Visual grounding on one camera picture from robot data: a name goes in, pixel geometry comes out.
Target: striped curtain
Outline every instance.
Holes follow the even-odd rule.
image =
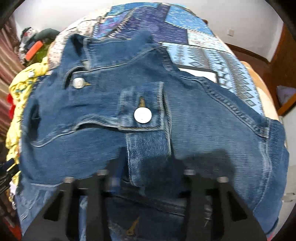
[[[17,57],[18,46],[15,21],[11,16],[0,30],[0,142],[5,141],[11,121],[8,116],[10,105],[6,101],[8,86],[24,69]]]

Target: blue denim fabric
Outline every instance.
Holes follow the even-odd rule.
[[[75,89],[77,77],[89,85]],[[133,117],[140,98],[152,112],[146,124]],[[229,177],[265,233],[277,221],[289,156],[283,126],[210,80],[179,71],[149,32],[131,40],[71,36],[60,66],[34,85],[21,130],[23,232],[64,177],[89,177],[122,147],[135,189],[108,201],[115,240],[130,239],[126,230],[138,217],[139,239],[177,240],[185,203],[175,195],[188,168]]]

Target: yellow garment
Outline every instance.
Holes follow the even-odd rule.
[[[6,148],[9,152],[6,156],[6,160],[13,158],[15,163],[19,163],[19,139],[20,139],[20,121],[22,113],[25,108],[27,99],[31,93],[33,84],[37,81],[37,77],[45,75],[48,69],[47,57],[43,58],[41,63],[35,63],[21,71],[11,82],[9,86],[9,93],[13,98],[15,104],[15,112],[11,121],[10,127],[6,135]],[[34,72],[34,76],[30,78],[31,72]],[[12,179],[14,184],[18,184],[18,175],[15,175]]]

